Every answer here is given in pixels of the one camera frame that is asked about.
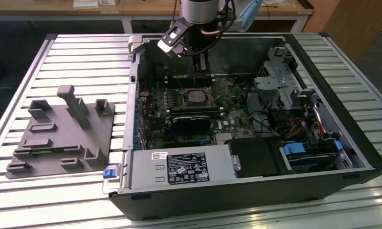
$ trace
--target white table leg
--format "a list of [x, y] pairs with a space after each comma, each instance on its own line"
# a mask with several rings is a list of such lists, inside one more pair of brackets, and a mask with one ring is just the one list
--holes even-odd
[[123, 25], [124, 33], [134, 33], [131, 16], [122, 16], [122, 25]]
[[309, 15], [301, 15], [299, 18], [297, 19], [297, 21], [294, 22], [294, 25], [291, 27], [291, 33], [298, 33], [302, 32], [306, 22], [309, 19]]

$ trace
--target floor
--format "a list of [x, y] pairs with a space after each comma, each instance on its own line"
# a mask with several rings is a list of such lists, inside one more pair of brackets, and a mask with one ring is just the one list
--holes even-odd
[[[134, 23], [134, 31], [142, 33], [164, 32], [168, 21], [140, 21]], [[28, 23], [0, 22], [0, 60], [7, 76], [0, 79], [0, 118], [23, 80], [36, 52], [49, 33], [123, 33], [119, 21], [45, 21], [32, 30]], [[360, 58], [357, 65], [382, 92], [382, 34]]]

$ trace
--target warning label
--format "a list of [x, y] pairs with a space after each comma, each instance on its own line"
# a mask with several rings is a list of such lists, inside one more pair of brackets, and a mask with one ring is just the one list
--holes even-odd
[[210, 181], [204, 153], [168, 155], [167, 172], [171, 185]]

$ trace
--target circuit board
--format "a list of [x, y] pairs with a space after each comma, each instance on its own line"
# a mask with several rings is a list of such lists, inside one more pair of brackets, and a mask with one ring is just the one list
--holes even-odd
[[[255, 130], [246, 112], [243, 101], [243, 89], [229, 77], [215, 78], [216, 83], [208, 88], [168, 89], [163, 83], [156, 83], [155, 87], [143, 94], [143, 111], [146, 114], [146, 136], [147, 149], [160, 149], [187, 146], [210, 146], [223, 144], [215, 136], [227, 133], [230, 138], [255, 137]], [[199, 94], [194, 94], [196, 105], [207, 107], [221, 107], [221, 116], [212, 118], [207, 131], [190, 134], [171, 134], [170, 113], [174, 107], [184, 108], [190, 102], [183, 101], [182, 93], [206, 92], [207, 102], [200, 99]]]

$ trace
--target motherboard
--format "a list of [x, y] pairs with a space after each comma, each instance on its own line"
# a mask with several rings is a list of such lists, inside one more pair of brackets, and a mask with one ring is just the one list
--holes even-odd
[[147, 149], [222, 145], [257, 136], [243, 102], [246, 83], [214, 77], [207, 87], [182, 88], [180, 78], [174, 80], [140, 94]]

